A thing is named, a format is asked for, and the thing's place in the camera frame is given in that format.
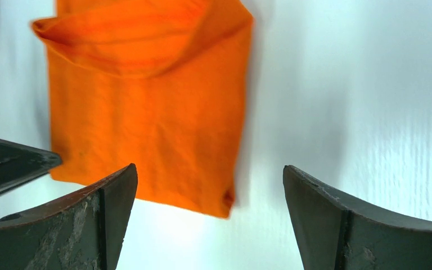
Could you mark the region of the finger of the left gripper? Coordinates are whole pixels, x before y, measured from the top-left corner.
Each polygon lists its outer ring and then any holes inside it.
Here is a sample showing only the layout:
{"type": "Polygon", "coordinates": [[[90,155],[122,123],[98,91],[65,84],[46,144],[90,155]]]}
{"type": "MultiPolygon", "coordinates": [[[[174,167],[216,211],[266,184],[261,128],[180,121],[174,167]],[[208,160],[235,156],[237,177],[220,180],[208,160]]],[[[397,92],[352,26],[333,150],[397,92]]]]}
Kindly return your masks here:
{"type": "Polygon", "coordinates": [[[61,164],[55,152],[0,139],[0,196],[61,164]]]}

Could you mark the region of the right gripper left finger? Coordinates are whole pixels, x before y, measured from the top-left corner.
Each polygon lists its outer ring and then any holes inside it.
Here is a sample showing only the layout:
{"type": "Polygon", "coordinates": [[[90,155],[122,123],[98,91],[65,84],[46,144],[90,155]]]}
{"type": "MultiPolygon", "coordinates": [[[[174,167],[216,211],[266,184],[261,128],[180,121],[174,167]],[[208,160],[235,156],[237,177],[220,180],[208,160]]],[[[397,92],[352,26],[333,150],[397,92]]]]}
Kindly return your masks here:
{"type": "Polygon", "coordinates": [[[137,190],[134,164],[0,219],[0,269],[115,269],[137,190]]]}

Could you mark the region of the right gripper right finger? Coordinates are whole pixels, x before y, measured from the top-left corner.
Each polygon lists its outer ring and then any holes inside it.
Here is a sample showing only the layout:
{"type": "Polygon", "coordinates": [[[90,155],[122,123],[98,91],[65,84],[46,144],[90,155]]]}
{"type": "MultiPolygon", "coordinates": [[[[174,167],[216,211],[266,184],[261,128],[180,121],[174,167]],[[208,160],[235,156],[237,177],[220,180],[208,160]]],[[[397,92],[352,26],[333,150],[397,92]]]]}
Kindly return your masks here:
{"type": "Polygon", "coordinates": [[[305,269],[432,269],[432,221],[381,208],[292,165],[283,186],[305,269]]]}

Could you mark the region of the orange t shirt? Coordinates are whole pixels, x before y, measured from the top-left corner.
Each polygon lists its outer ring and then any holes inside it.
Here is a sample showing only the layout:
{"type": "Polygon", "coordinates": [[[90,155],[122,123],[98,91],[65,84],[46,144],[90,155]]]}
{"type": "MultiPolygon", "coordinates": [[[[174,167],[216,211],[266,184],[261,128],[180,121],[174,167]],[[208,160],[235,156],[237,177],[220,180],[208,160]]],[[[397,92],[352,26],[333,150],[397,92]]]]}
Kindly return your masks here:
{"type": "Polygon", "coordinates": [[[253,17],[240,1],[57,1],[46,47],[57,181],[133,163],[136,196],[227,218],[253,17]]]}

